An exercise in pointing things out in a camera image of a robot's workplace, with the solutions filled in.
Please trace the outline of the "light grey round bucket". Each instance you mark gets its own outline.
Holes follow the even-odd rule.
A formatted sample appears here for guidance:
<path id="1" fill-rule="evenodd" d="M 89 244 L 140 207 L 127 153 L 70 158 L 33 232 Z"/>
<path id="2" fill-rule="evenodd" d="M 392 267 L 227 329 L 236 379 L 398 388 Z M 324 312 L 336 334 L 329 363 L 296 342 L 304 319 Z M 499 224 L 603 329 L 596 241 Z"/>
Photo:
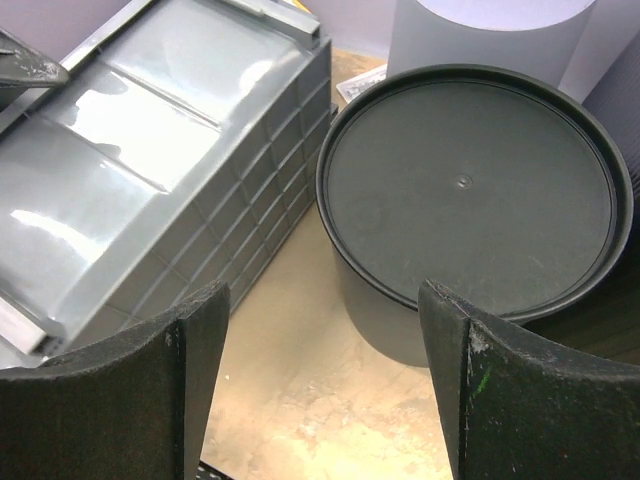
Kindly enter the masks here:
<path id="1" fill-rule="evenodd" d="M 593 1 L 398 1 L 387 75 L 479 64 L 560 85 Z"/>

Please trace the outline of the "grey plastic storage crate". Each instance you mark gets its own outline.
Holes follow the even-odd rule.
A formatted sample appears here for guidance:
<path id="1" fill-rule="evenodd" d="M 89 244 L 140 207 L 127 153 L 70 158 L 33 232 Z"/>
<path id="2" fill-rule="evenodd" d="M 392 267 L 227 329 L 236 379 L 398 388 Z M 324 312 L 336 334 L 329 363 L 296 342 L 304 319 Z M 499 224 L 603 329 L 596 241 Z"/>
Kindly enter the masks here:
<path id="1" fill-rule="evenodd" d="M 221 279 L 313 202 L 331 42 L 287 1 L 130 1 L 1 113 L 1 365 L 33 368 Z"/>

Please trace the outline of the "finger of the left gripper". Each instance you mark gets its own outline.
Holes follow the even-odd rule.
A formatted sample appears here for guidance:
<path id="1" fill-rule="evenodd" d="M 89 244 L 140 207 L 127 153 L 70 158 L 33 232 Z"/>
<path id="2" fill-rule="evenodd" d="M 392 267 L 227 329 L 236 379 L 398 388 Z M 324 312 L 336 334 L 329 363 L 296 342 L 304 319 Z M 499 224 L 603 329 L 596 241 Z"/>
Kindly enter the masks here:
<path id="1" fill-rule="evenodd" d="M 2 88 L 50 88 L 70 79 L 61 64 L 4 29 L 1 29 L 0 70 Z"/>

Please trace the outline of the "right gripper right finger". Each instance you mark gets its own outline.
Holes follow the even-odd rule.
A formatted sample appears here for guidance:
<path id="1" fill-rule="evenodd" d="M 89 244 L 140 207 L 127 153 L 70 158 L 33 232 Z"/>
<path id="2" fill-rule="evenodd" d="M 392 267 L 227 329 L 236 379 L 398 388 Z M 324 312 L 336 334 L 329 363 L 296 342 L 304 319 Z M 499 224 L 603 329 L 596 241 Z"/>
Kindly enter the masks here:
<path id="1" fill-rule="evenodd" d="M 421 283 L 418 311 L 456 479 L 636 479 L 639 369 Z"/>

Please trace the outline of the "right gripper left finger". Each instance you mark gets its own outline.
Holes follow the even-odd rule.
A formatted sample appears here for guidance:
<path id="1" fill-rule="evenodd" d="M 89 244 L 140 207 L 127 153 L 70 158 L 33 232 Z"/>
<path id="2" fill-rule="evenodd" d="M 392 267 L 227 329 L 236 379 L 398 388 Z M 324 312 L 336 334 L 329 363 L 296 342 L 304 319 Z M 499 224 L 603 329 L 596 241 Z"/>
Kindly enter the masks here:
<path id="1" fill-rule="evenodd" d="M 230 317 L 215 281 L 156 317 L 1 373 L 5 479 L 196 479 Z"/>

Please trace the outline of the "dark blue round bin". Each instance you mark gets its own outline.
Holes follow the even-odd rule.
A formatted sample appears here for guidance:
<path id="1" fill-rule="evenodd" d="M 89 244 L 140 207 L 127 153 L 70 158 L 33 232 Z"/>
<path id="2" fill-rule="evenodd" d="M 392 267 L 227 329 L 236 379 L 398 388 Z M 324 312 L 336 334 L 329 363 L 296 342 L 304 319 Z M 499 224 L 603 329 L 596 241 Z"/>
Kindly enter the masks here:
<path id="1" fill-rule="evenodd" d="M 424 367 L 424 280 L 523 325 L 581 301 L 620 261 L 634 192 L 614 140 L 532 77 L 447 64 L 392 76 L 331 126 L 318 212 L 350 319 Z"/>

